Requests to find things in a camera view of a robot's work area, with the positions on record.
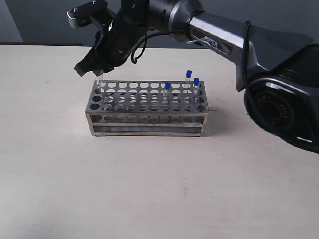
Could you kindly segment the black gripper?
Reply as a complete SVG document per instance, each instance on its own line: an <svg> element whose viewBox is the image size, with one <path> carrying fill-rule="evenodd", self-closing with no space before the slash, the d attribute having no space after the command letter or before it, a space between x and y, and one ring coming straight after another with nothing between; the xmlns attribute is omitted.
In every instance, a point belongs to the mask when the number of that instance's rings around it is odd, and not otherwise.
<svg viewBox="0 0 319 239"><path fill-rule="evenodd" d="M91 11L104 18L99 23L102 32L97 35L90 53L75 65L78 75L92 72L99 77L124 64L150 28L148 6L148 0L123 0L118 13L113 14L107 10L104 0L92 1Z"/></svg>

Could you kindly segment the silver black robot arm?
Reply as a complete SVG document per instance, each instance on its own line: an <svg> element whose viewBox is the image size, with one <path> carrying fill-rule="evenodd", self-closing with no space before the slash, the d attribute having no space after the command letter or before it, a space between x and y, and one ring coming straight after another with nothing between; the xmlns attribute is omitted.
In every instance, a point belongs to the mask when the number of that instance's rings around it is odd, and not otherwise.
<svg viewBox="0 0 319 239"><path fill-rule="evenodd" d="M95 42L75 66L99 76L137 61L135 51L155 36L204 46L236 65L236 89L264 131L313 153L319 151L319 46L304 34L280 32L213 15L198 0L124 0L117 13L104 0L67 12L73 28L94 25Z"/></svg>

